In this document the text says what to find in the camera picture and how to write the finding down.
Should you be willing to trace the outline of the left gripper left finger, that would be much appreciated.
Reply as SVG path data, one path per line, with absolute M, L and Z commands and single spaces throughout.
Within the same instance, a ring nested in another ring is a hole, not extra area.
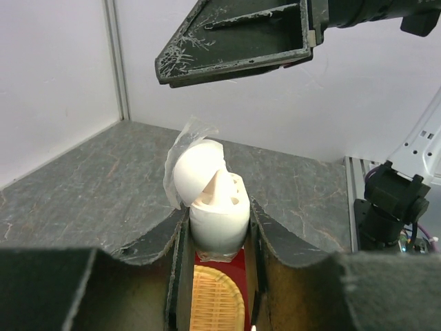
M 1 250 L 2 330 L 188 330 L 189 212 L 99 248 Z

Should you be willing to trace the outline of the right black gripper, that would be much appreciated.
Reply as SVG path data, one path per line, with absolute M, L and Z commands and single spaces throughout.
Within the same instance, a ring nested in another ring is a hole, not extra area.
M 328 25 L 328 0 L 197 1 L 157 56 L 156 77 L 182 88 L 297 66 Z

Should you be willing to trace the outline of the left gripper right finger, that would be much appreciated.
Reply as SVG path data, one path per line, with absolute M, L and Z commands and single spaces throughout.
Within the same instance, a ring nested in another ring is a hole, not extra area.
M 440 255 L 325 252 L 250 201 L 247 291 L 257 330 L 439 330 Z

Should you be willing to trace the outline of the white earbud charging case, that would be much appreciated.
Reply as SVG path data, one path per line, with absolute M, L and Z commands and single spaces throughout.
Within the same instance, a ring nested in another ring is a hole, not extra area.
M 173 208 L 189 210 L 201 261 L 229 263 L 243 248 L 250 200 L 243 178 L 227 169 L 218 129 L 191 117 L 167 152 L 163 188 Z

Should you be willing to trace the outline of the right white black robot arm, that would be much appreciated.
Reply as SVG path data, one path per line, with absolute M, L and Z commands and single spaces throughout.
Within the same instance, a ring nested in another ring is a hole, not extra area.
M 398 18 L 403 32 L 427 36 L 440 20 L 439 1 L 198 1 L 154 62 L 171 88 L 265 74 L 311 61 L 327 28 Z M 398 244 L 418 229 L 440 162 L 440 97 L 435 96 L 404 143 L 365 177 L 355 201 L 362 250 Z

